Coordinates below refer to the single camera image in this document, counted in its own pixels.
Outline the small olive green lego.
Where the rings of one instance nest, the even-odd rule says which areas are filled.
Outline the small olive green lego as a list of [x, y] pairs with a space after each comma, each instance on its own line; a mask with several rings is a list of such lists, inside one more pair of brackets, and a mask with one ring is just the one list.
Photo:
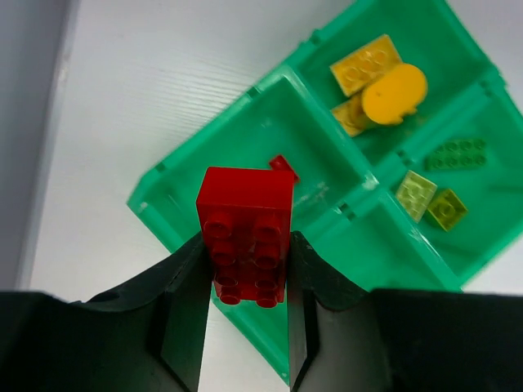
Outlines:
[[465, 217], [468, 210], [452, 189], [443, 189], [430, 202], [427, 212], [445, 232], [449, 232]]

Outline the yellow curved lego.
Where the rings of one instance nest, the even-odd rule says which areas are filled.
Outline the yellow curved lego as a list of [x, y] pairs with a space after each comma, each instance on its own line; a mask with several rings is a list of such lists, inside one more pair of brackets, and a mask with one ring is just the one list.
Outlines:
[[331, 114], [350, 137], [356, 137], [364, 131], [378, 127], [364, 112], [360, 92], [331, 109]]

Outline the green lego brick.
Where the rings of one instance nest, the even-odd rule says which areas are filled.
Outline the green lego brick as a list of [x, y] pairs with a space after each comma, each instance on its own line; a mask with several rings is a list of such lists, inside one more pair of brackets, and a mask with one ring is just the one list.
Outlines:
[[425, 158], [428, 171], [471, 170], [486, 164], [486, 142], [481, 138], [447, 140]]

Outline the yellow rectangular lego brick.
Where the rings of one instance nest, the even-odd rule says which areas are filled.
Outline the yellow rectangular lego brick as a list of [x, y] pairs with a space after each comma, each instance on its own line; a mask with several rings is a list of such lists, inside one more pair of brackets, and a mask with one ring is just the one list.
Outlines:
[[390, 36], [383, 34], [329, 68], [344, 96], [350, 97], [401, 63]]

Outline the yellow oval lego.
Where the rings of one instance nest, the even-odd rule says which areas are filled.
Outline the yellow oval lego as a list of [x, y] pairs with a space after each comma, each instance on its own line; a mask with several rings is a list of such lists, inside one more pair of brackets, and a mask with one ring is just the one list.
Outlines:
[[363, 90], [362, 109], [378, 125], [400, 124], [405, 116], [416, 113], [427, 92], [425, 73], [414, 65], [402, 63]]

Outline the green compartment tray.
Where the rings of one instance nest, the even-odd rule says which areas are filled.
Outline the green compartment tray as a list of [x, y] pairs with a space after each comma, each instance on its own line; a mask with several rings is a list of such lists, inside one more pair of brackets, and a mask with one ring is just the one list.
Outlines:
[[[350, 137], [331, 114], [344, 95], [329, 66], [383, 34], [426, 74], [427, 98], [400, 125]], [[485, 140], [486, 164], [428, 171], [426, 156], [458, 138]], [[199, 231], [209, 167], [266, 169], [278, 154], [300, 177], [293, 228], [364, 289], [458, 290], [522, 232], [522, 116], [445, 1], [355, 2], [148, 170], [127, 204], [174, 252]], [[449, 232], [400, 205], [409, 170], [467, 207]]]

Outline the red lego brick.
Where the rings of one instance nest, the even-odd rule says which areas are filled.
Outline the red lego brick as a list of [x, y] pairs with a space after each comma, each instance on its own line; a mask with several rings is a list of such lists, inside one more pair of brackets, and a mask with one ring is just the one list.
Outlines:
[[217, 298], [273, 308], [284, 300], [295, 175], [209, 167], [196, 208]]

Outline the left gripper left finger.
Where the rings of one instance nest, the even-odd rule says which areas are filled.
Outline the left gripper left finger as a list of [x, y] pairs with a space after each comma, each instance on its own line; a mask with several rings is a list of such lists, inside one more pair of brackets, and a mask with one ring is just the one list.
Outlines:
[[1, 295], [4, 391], [195, 391], [212, 268], [201, 235], [91, 300]]

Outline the small red lego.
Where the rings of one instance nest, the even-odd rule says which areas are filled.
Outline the small red lego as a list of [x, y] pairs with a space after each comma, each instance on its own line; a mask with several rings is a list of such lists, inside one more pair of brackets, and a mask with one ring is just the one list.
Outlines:
[[294, 171], [288, 160], [282, 155], [278, 154], [269, 161], [269, 166], [272, 170], [291, 172], [293, 174], [293, 183], [297, 184], [300, 182], [300, 177]]

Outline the lime half round lego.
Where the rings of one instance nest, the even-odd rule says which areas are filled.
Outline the lime half round lego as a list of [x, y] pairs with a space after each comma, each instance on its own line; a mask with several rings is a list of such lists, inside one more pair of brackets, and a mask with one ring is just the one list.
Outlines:
[[409, 170], [396, 191], [396, 198], [410, 217], [419, 222], [436, 191], [435, 183]]

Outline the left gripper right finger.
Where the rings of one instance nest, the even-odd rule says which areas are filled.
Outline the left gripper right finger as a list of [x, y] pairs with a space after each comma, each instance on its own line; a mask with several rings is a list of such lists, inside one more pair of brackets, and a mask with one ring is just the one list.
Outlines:
[[287, 272], [292, 391], [519, 391], [519, 296], [365, 291], [300, 232]]

